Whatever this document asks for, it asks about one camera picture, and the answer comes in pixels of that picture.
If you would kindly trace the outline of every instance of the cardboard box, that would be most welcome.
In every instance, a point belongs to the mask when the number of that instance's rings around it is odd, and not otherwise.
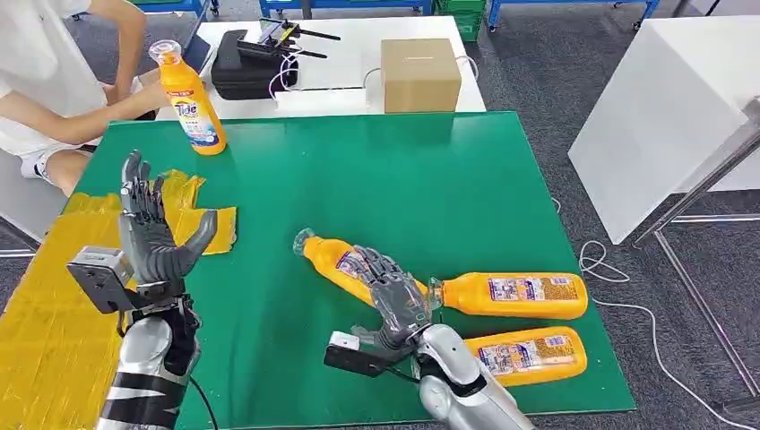
[[[449,39],[386,39],[380,45],[385,113],[454,112],[462,77]]]

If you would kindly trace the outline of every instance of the person's arm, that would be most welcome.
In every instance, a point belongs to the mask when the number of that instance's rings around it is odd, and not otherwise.
[[[166,93],[159,82],[111,106],[68,118],[17,91],[10,91],[0,98],[0,116],[26,125],[59,142],[79,145],[102,136],[110,121],[135,119],[167,105]]]
[[[109,94],[108,103],[111,104],[130,94],[137,63],[143,53],[145,14],[127,0],[91,0],[87,11],[117,26],[119,62],[113,93]]]

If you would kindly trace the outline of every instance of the robotic arm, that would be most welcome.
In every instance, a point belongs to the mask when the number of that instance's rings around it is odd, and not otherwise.
[[[174,428],[200,357],[195,331],[201,320],[184,277],[216,234],[217,214],[205,212],[195,233],[177,246],[164,218],[163,177],[151,189],[149,172],[138,151],[122,169],[118,227],[124,251],[85,246],[66,265],[99,311],[119,313],[117,332],[124,340],[99,430]],[[126,287],[133,276],[136,291]]]
[[[370,288],[383,325],[379,331],[354,327],[355,337],[333,334],[324,356],[326,365],[369,376],[384,370],[398,374],[393,366],[413,356],[423,406],[452,430],[535,429],[462,337],[447,325],[431,322],[428,302],[409,273],[373,249],[354,246],[354,250],[362,261],[351,259],[350,264]],[[373,351],[360,350],[360,343]]]

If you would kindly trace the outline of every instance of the gray carpet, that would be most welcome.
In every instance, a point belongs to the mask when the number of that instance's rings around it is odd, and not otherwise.
[[[259,16],[257,2],[221,2],[220,20],[251,21]],[[663,0],[655,16],[669,16],[675,3]],[[488,109],[519,113],[548,188],[562,202],[560,215],[575,251],[579,252],[585,241],[598,239],[609,246],[609,262],[631,276],[631,282],[622,285],[588,278],[592,295],[600,300],[651,308],[658,318],[658,340],[665,365],[708,401],[745,396],[748,393],[742,382],[660,248],[653,242],[641,251],[629,245],[609,245],[566,156],[631,42],[634,36],[631,24],[641,11],[642,6],[636,4],[624,4],[618,9],[608,4],[503,6],[497,32],[481,28],[479,42],[469,44],[467,50],[480,68],[479,86]],[[315,11],[315,18],[412,14],[410,10],[320,10]],[[296,18],[299,13],[289,12],[286,16]],[[183,38],[190,22],[188,16],[152,16],[146,47],[157,39]],[[91,16],[67,25],[98,77],[111,81],[116,58],[113,29]],[[151,60],[144,58],[142,71],[152,67]],[[652,64],[652,72],[656,73],[656,64]],[[694,213],[760,211],[759,202],[758,192],[714,193],[700,202]],[[714,305],[739,354],[755,377],[760,378],[760,271],[756,266],[760,232],[756,224],[671,227],[667,236]],[[0,279],[0,306],[21,275],[22,264],[2,269],[6,276]],[[662,373],[654,360],[651,325],[645,313],[600,306],[600,314],[638,410],[535,417],[539,428],[730,428],[719,424]],[[733,419],[760,426],[758,411]]]

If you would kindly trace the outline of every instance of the yellow tape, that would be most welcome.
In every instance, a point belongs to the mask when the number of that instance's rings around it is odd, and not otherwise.
[[[203,179],[168,172],[164,207],[179,244],[198,226]],[[77,193],[47,233],[0,317],[0,429],[91,429],[117,364],[116,316],[100,314],[65,264],[85,245],[119,247],[118,197]],[[205,254],[226,253],[236,208],[219,210]]]

